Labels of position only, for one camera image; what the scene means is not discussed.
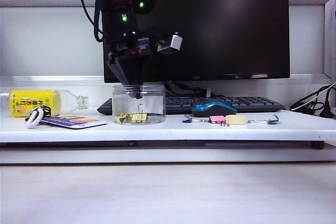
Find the transparent container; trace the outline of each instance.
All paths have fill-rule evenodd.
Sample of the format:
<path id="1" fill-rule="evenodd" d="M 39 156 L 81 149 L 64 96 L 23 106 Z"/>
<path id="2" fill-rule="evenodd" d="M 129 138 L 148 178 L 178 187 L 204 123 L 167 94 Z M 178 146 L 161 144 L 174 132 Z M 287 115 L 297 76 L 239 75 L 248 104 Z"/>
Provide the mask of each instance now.
<path id="1" fill-rule="evenodd" d="M 88 97 L 74 95 L 68 90 L 13 90 L 2 93 L 1 101 L 8 102 L 14 117 L 27 117 L 33 108 L 46 105 L 51 115 L 64 115 L 88 108 Z"/>
<path id="2" fill-rule="evenodd" d="M 147 125 L 165 120 L 163 85 L 115 85 L 112 115 L 118 124 Z"/>

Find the yellow bottle label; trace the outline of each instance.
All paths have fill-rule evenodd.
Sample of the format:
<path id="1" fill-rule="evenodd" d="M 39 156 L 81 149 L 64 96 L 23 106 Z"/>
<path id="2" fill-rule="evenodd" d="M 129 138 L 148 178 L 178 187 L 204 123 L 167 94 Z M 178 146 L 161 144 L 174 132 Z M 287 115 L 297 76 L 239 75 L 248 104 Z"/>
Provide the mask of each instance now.
<path id="1" fill-rule="evenodd" d="M 46 105 L 51 114 L 60 111 L 60 94 L 57 90 L 13 90 L 9 95 L 9 109 L 14 117 L 27 117 L 32 109 Z"/>

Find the white cable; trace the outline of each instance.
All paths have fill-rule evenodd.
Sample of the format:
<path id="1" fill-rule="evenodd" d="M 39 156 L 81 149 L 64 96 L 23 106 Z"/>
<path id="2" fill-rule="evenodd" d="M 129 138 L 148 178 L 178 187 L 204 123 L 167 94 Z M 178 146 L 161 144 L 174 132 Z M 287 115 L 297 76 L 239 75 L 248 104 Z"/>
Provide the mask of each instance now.
<path id="1" fill-rule="evenodd" d="M 26 127 L 28 129 L 33 129 L 35 128 L 41 121 L 41 119 L 44 116 L 44 111 L 41 107 L 36 107 L 33 109 L 32 114 L 30 115 L 27 123 L 26 123 Z"/>
<path id="2" fill-rule="evenodd" d="M 291 109 L 290 111 L 297 110 L 297 109 L 299 109 L 299 108 L 301 108 L 301 107 L 307 105 L 308 103 L 310 103 L 310 102 L 312 102 L 313 100 L 317 99 L 318 97 L 322 96 L 324 93 L 327 93 L 327 91 L 328 91 L 329 89 L 331 89 L 334 85 L 336 85 L 336 82 L 334 82 L 332 85 L 330 85 L 327 89 L 325 89 L 325 90 L 324 90 L 322 93 L 320 93 L 317 97 L 314 97 L 314 98 L 311 99 L 310 101 L 308 101 L 308 102 L 304 103 L 303 105 L 298 106 L 298 107 L 296 107 L 296 108 L 294 108 L 294 109 Z"/>

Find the plastic bottle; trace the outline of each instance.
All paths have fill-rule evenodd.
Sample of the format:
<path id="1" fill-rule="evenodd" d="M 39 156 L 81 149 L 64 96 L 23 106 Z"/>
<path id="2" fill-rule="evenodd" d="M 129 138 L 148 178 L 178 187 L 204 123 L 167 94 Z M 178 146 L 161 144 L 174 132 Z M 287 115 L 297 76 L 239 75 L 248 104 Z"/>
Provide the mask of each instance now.
<path id="1" fill-rule="evenodd" d="M 16 117 L 27 117 L 30 111 L 38 106 L 51 108 L 51 115 L 62 115 L 88 108 L 88 97 L 76 96 L 68 90 L 13 90 L 1 94 L 2 102 L 8 101 L 11 114 Z"/>

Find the clear plastic jar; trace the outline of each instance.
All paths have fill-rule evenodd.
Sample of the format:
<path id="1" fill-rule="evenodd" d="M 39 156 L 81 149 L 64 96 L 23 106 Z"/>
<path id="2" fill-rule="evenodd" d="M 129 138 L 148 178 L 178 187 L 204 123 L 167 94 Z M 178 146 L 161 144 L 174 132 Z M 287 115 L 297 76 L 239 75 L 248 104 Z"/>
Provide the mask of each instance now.
<path id="1" fill-rule="evenodd" d="M 146 125 L 165 120 L 163 85 L 115 85 L 112 104 L 112 115 L 118 124 Z"/>

